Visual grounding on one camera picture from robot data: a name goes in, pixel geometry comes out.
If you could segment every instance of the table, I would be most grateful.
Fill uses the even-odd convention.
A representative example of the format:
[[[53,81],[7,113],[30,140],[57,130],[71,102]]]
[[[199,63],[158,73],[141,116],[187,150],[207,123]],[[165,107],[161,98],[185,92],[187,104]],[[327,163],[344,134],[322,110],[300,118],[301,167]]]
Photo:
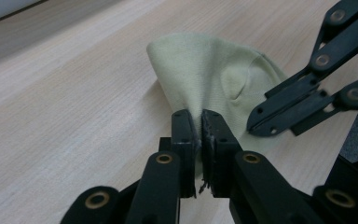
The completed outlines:
[[[0,223],[59,223],[95,186],[142,175],[171,109],[145,48],[197,32],[266,53],[288,76],[304,67],[336,1],[50,0],[0,21]],[[358,55],[328,78],[358,79]],[[356,113],[340,113],[265,155],[295,188],[328,176]],[[232,223],[228,200],[185,199],[181,223]]]

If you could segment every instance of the folded cloth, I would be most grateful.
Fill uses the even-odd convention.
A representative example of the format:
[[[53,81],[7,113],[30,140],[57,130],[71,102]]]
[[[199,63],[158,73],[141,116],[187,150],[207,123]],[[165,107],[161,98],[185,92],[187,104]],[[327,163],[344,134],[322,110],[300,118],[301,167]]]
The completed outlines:
[[[286,79],[264,54],[200,34],[163,36],[147,53],[172,110],[188,109],[199,134],[202,109],[209,109],[223,116],[243,150],[262,153],[276,145],[276,137],[246,132],[264,93]]]

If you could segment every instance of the cloth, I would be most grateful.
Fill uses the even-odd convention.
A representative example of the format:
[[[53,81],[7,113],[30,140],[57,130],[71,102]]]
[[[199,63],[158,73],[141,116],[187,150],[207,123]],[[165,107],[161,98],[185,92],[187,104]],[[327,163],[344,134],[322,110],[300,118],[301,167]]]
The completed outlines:
[[[264,93],[286,75],[264,54],[201,34],[163,36],[147,46],[150,62],[173,111],[188,109],[200,135],[202,109],[220,113],[243,150],[263,153],[277,137],[246,131]]]

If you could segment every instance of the light wood tabletop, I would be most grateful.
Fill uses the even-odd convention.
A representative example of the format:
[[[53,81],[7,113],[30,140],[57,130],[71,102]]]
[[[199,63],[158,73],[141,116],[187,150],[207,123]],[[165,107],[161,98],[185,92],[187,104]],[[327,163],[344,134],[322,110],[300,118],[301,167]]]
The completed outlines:
[[[149,42],[214,35],[264,52],[291,76],[308,63],[335,3],[50,0],[0,21],[0,223],[59,223],[86,189],[121,190],[141,177],[159,138],[171,136]],[[356,79],[358,55],[324,87],[334,93]],[[340,113],[299,137],[286,132],[266,156],[290,184],[312,193],[355,115]],[[233,222],[228,200],[209,190],[182,200],[180,218]]]

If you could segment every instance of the fabric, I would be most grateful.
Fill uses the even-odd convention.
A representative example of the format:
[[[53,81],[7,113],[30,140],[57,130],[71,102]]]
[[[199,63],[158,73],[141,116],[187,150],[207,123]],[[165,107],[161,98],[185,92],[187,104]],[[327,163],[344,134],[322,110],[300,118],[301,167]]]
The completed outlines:
[[[188,109],[200,134],[202,109],[220,113],[243,150],[263,152],[277,138],[246,132],[246,122],[264,93],[285,74],[264,54],[200,34],[163,36],[147,53],[172,110]]]

